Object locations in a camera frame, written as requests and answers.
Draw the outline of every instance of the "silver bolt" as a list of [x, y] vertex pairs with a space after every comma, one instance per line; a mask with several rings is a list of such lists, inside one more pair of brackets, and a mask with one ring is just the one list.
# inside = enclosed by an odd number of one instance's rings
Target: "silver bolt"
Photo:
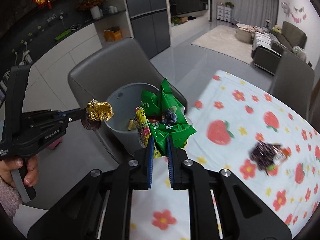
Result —
[[193, 165], [193, 161], [186, 159], [186, 160], [183, 161], [183, 164], [186, 165], [186, 166], [192, 166]]
[[92, 171], [90, 172], [90, 175], [91, 175], [92, 177], [98, 177], [100, 174], [101, 174], [101, 171], [99, 171], [99, 170], [92, 170]]
[[135, 167], [139, 164], [139, 162], [137, 160], [131, 160], [129, 161], [129, 165], [132, 166], [132, 167]]
[[228, 169], [223, 169], [221, 171], [222, 176], [229, 177], [231, 175], [231, 171]]

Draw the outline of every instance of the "strawberry print tablecloth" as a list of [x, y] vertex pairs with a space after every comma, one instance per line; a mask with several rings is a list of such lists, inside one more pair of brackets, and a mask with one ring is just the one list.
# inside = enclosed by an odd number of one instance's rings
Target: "strawberry print tablecloth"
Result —
[[[320, 201], [317, 131], [273, 96], [223, 71], [212, 77], [188, 118], [197, 131], [188, 139], [188, 158], [208, 170], [230, 169], [294, 237]], [[280, 143], [290, 153], [269, 175], [250, 160], [259, 140]], [[172, 190], [166, 157], [155, 159], [152, 189], [133, 192], [130, 239], [190, 240], [189, 223], [188, 192]]]

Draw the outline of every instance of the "trash can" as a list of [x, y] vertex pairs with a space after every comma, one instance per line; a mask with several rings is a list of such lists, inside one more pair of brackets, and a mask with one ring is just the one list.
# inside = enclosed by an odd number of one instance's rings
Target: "trash can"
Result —
[[114, 115], [109, 121], [105, 121], [105, 123], [132, 156], [134, 156], [136, 150], [142, 148], [137, 130], [128, 130], [130, 119], [135, 118], [135, 109], [141, 106], [142, 90], [156, 95], [159, 94], [159, 89], [153, 85], [131, 83], [120, 87], [106, 100], [111, 104]]

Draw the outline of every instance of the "trash can handle hole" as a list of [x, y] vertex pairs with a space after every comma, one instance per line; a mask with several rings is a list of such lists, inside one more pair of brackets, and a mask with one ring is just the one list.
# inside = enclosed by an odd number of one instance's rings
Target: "trash can handle hole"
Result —
[[120, 92], [120, 93], [117, 95], [117, 98], [120, 99], [120, 97], [122, 97], [122, 96], [123, 96], [123, 93]]

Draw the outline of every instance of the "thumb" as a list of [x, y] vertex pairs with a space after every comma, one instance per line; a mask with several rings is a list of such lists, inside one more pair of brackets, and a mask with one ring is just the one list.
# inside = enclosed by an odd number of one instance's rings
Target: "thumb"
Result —
[[8, 159], [0, 161], [0, 177], [11, 187], [15, 187], [15, 183], [11, 177], [11, 170], [19, 169], [23, 166], [21, 158]]

